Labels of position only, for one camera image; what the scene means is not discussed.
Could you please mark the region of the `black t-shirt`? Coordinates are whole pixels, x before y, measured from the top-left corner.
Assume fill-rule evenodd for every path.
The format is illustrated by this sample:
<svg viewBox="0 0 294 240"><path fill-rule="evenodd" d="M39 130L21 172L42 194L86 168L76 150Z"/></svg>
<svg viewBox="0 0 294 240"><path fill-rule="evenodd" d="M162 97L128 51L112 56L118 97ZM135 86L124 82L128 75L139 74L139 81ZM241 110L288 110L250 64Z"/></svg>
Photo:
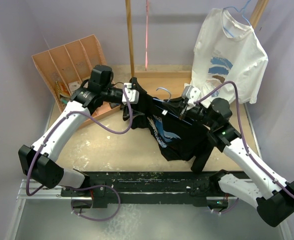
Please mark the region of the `black t-shirt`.
<svg viewBox="0 0 294 240"><path fill-rule="evenodd" d="M129 82L138 83L138 80L132 77ZM159 104L148 93L144 95L138 110L141 115L133 118L133 130L149 129L167 161L189 161L194 158L191 171L196 174L203 171L214 149L208 140L207 127L197 122L187 125L172 118L168 113L163 115Z"/></svg>

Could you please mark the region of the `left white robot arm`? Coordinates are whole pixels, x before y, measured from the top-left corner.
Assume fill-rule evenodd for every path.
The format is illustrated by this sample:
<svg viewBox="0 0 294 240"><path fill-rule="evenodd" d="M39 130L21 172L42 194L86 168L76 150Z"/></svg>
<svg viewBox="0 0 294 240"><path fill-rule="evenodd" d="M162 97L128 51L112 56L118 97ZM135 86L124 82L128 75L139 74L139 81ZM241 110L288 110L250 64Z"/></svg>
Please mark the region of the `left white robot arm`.
<svg viewBox="0 0 294 240"><path fill-rule="evenodd" d="M75 169L65 169L56 161L75 131L87 120L96 122L93 113L103 103L123 104L128 108L129 119L133 120L132 106L138 104L146 91L136 77L117 88L112 83L114 73L111 67L96 65L90 77L84 80L67 102L61 115L53 125L31 146L23 145L18 156L23 173L26 174L26 194L32 196L30 181L37 181L41 187L56 186L72 189L78 196L90 191L90 177Z"/></svg>

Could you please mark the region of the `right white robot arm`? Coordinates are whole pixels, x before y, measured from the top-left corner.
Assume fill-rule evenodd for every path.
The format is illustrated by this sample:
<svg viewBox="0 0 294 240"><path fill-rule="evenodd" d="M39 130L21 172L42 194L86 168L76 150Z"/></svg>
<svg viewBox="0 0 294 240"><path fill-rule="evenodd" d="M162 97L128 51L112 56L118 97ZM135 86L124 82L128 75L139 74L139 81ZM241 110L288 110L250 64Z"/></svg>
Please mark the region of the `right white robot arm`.
<svg viewBox="0 0 294 240"><path fill-rule="evenodd" d="M227 100L217 98L209 107L189 107L187 99L178 102L178 117L209 127L207 137L221 153L233 160L251 179L251 183L221 170L209 183L215 196L224 192L248 203L262 220L276 227L294 213L294 181L289 182L271 169L247 145L245 137L230 123L233 114Z"/></svg>

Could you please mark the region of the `blue wire hanger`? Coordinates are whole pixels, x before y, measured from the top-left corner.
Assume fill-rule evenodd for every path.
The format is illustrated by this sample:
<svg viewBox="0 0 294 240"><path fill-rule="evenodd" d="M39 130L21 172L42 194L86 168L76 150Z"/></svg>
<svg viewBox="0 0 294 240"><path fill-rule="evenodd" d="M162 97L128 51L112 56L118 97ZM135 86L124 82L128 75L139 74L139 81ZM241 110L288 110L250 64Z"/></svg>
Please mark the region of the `blue wire hanger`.
<svg viewBox="0 0 294 240"><path fill-rule="evenodd" d="M179 101L182 99L182 93L186 86L188 86L188 84L174 88L158 87L155 90L156 95L153 96L153 100L158 103L162 111L166 110L167 114L172 118L191 126L194 121L179 119Z"/></svg>

